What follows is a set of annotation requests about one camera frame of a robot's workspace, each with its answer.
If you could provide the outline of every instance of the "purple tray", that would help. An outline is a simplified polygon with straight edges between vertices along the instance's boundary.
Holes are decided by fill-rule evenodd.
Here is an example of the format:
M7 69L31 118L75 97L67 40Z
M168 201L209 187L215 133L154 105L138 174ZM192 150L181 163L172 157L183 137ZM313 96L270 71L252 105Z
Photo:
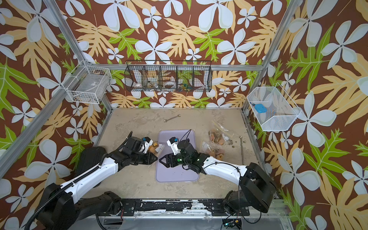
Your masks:
M177 137L179 140L188 130L164 130L159 133L158 142L164 144L165 148L160 153L158 158L172 153L170 146L167 145L167 140L171 137ZM194 131L190 131L188 136L190 143L196 148ZM181 165L174 168L166 168L163 164L157 161L156 164L156 180L158 182L179 182L179 181L196 181L199 179L199 175L192 170L184 170Z

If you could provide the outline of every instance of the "wrench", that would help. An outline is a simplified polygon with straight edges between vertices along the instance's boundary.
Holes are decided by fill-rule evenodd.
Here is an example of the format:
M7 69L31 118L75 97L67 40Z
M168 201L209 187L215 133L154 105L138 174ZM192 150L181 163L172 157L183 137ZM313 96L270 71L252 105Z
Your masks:
M171 119L174 119L175 117L172 117L172 118L169 118L169 119L167 119L167 120L164 120L163 122L167 122L167 121L169 121L169 120L171 120Z
M243 153L243 137L240 136L240 148L241 148L241 162L243 163L244 165L244 153Z

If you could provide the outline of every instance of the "floral wallpaper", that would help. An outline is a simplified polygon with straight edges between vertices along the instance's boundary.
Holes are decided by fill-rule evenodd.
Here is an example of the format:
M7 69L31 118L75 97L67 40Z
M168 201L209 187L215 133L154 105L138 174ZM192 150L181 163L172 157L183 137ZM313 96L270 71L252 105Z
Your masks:
M57 1L92 63L200 59L254 65L267 53L288 2Z
M63 90L77 61L41 0L0 0L0 155ZM66 98L0 179L0 229L18 230L34 213L43 189L72 178L80 153L92 146L103 105ZM44 229L34 222L31 229Z
M288 1L57 1L85 58L125 64L262 64ZM124 70L112 71L114 107L241 107L257 72L213 73L210 92L129 92ZM190 77L183 71L179 82Z
M367 9L303 1L261 82L280 83L301 115L288 131L264 132L247 110L294 229L368 229Z

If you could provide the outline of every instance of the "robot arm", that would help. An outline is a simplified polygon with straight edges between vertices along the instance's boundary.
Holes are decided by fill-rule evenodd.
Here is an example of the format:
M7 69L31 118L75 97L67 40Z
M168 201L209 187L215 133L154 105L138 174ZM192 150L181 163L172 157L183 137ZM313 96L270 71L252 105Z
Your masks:
M67 230L75 221L90 215L101 212L118 213L121 198L113 192L105 192L99 197L89 199L81 198L101 181L130 164L150 165L155 162L157 157L148 151L149 148L151 150L152 144L153 141L150 138L132 137L132 132L130 132L122 145L109 154L102 147L85 149L82 155L103 151L102 159L95 166L70 181L61 185L52 183L47 186L37 210L25 225L25 230L29 230L35 218L47 229ZM156 145L153 149L161 150L162 147L162 145Z
M173 153L159 159L167 168L187 165L196 173L215 175L241 187L241 192L230 191L224 199L224 207L228 213L235 213L245 206L253 206L263 213L268 212L276 184L257 164L244 166L217 160L208 154L198 153L189 139L178 142L177 138L172 137L167 144Z

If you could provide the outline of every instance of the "concrete floor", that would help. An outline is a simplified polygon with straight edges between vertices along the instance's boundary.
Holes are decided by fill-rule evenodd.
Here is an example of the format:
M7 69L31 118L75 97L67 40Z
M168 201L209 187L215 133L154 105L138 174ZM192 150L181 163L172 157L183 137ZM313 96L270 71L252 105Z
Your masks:
M163 122L177 114L181 117ZM131 130L135 137L157 140L161 130L192 129L195 132L197 149L201 149L202 141L209 141L208 131L212 128L212 120L236 133L231 139L233 144L225 143L223 146L223 161L242 164L239 139L242 136L245 141L244 164L258 163L240 109L115 109L99 145L111 152L124 141ZM230 181L204 174L200 174L199 179L194 182L160 183L155 179L156 163L159 162L150 166L127 166L103 180L84 197L95 197L112 191L122 198L224 198L230 190L238 190L237 185Z

